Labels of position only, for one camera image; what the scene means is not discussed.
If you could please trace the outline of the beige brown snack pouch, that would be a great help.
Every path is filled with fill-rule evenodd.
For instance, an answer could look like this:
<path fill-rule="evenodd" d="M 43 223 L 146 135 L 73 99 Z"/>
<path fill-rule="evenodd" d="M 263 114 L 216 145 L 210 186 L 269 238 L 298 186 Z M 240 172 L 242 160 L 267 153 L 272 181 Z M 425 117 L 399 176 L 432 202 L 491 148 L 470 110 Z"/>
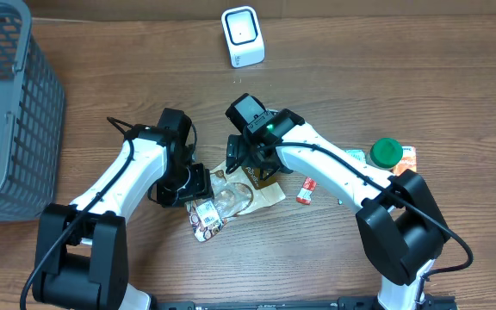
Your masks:
<path fill-rule="evenodd" d="M 286 196 L 274 177 L 259 178 L 259 169 L 241 167 L 226 174 L 226 161 L 210 171 L 213 198 L 185 204 L 195 238 L 203 243 L 241 215 L 271 207 Z"/>

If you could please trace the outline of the red white snack packet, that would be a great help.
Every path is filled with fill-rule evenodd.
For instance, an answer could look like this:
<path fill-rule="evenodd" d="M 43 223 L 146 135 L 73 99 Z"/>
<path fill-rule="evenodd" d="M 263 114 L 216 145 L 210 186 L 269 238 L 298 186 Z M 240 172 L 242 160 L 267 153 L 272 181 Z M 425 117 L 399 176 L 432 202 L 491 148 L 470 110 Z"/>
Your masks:
<path fill-rule="evenodd" d="M 311 177 L 307 177 L 296 196 L 296 201 L 304 205 L 310 205 L 312 201 L 311 194 L 314 192 L 316 185 L 317 183 Z"/>

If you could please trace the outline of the teal tissue pack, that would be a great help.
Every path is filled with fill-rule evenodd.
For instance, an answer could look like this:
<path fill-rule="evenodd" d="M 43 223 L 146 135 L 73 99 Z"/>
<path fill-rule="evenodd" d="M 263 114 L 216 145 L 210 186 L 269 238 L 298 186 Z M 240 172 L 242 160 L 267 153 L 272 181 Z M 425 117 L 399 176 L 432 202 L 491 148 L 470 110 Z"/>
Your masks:
<path fill-rule="evenodd" d="M 361 163 L 364 163 L 364 164 L 367 163 L 366 155 L 365 155 L 365 152 L 363 150 L 358 150 L 358 149 L 346 150 L 346 153 Z"/>

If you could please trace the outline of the green lid jar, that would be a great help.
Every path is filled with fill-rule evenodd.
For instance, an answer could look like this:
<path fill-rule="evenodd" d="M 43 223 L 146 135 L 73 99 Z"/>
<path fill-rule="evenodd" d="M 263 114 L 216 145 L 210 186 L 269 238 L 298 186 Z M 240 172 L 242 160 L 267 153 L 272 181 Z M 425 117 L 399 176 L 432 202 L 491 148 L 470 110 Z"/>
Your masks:
<path fill-rule="evenodd" d="M 377 140 L 366 154 L 366 163 L 378 169 L 392 170 L 403 158 L 402 145 L 393 138 Z"/>

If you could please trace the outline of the orange Kleenex tissue pack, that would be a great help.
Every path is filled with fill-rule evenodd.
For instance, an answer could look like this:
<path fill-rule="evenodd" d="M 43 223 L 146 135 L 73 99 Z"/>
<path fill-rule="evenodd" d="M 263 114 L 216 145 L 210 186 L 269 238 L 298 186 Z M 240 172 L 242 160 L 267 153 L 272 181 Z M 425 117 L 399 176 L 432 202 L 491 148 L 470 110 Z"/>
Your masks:
<path fill-rule="evenodd" d="M 404 171 L 417 171 L 417 150 L 415 146 L 403 146 L 402 158 L 392 169 L 395 176 L 401 175 Z"/>

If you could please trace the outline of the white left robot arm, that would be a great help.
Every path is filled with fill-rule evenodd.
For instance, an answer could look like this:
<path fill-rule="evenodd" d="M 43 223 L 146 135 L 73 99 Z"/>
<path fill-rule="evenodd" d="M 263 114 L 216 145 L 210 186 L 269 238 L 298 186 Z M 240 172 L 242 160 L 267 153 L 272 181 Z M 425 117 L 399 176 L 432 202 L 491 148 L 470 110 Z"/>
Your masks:
<path fill-rule="evenodd" d="M 21 292 L 64 309 L 155 309 L 156 297 L 129 281 L 127 222 L 143 198 L 164 208 L 211 198 L 210 173 L 193 159 L 192 120 L 165 108 L 158 124 L 110 118 L 123 136 L 116 160 L 68 205 L 40 215 L 34 269 Z"/>

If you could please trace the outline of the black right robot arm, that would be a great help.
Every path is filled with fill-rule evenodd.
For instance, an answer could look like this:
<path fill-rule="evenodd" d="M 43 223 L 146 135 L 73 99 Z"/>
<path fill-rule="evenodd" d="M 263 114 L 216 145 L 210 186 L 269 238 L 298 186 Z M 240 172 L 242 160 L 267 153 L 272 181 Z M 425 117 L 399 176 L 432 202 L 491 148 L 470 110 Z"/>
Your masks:
<path fill-rule="evenodd" d="M 259 178 L 299 172 L 328 190 L 356 216 L 363 249 L 381 274 L 375 298 L 342 297 L 343 309 L 454 309 L 452 297 L 425 294 L 422 279 L 450 236 L 425 180 L 396 176 L 359 161 L 320 136 L 294 112 L 269 110 L 244 94 L 226 111 L 239 130 L 227 142 L 226 167 L 258 168 Z"/>

